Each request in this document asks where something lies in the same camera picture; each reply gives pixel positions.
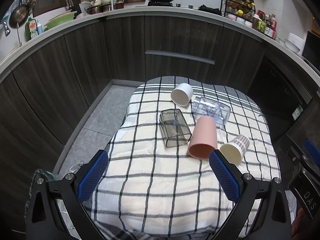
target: kitchen shelf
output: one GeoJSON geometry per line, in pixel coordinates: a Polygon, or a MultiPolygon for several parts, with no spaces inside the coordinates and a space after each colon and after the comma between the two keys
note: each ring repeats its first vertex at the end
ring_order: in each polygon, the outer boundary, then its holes
{"type": "Polygon", "coordinates": [[[244,5],[241,2],[246,2],[247,0],[221,0],[221,5],[220,5],[220,10],[222,12],[222,15],[224,17],[227,17],[227,14],[233,14],[236,15],[237,17],[240,17],[246,21],[252,22],[253,16],[256,13],[255,6],[252,8],[244,5]],[[233,6],[235,5],[235,8],[232,8],[231,6],[228,6],[228,4],[232,4],[233,6]],[[243,10],[244,12],[248,10],[245,14],[248,15],[246,18],[244,16],[239,16],[236,14],[236,10],[243,10]]]}

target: white cup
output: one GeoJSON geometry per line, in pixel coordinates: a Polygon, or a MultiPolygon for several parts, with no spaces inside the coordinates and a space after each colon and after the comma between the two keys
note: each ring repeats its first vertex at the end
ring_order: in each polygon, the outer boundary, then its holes
{"type": "Polygon", "coordinates": [[[250,141],[247,136],[238,135],[232,141],[222,145],[220,147],[220,152],[230,163],[239,166],[249,145],[250,141]]]}
{"type": "Polygon", "coordinates": [[[187,83],[181,83],[171,92],[171,100],[178,106],[189,104],[193,95],[192,87],[187,83]]]}

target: floor tile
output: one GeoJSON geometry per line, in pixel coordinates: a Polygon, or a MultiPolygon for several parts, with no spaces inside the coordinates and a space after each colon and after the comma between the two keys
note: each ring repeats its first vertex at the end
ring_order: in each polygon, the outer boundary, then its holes
{"type": "Polygon", "coordinates": [[[111,136],[82,128],[62,164],[59,175],[64,176],[80,161],[88,163],[98,150],[106,147],[110,139],[111,136]]]}
{"type": "Polygon", "coordinates": [[[84,127],[113,136],[120,128],[135,87],[113,85],[100,101],[84,127]]]}

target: white bowl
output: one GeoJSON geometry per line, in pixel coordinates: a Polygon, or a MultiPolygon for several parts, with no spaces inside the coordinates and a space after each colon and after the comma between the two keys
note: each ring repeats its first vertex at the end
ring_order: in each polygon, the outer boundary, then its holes
{"type": "Polygon", "coordinates": [[[287,39],[285,39],[285,45],[289,50],[291,50],[295,54],[297,54],[300,51],[300,49],[296,45],[294,45],[291,41],[288,41],[287,39]]]}
{"type": "Polygon", "coordinates": [[[282,46],[287,47],[287,46],[285,45],[285,41],[284,41],[283,39],[278,38],[278,42],[279,42],[282,46]]]}

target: blue handle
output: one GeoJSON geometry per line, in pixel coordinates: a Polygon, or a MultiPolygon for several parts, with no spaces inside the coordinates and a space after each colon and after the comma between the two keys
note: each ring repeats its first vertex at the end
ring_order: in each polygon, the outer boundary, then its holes
{"type": "Polygon", "coordinates": [[[320,166],[320,151],[318,150],[318,148],[312,143],[312,141],[310,141],[309,139],[307,139],[304,144],[303,147],[305,148],[305,150],[310,154],[310,156],[312,157],[313,161],[315,162],[315,164],[317,166],[320,166]]]}

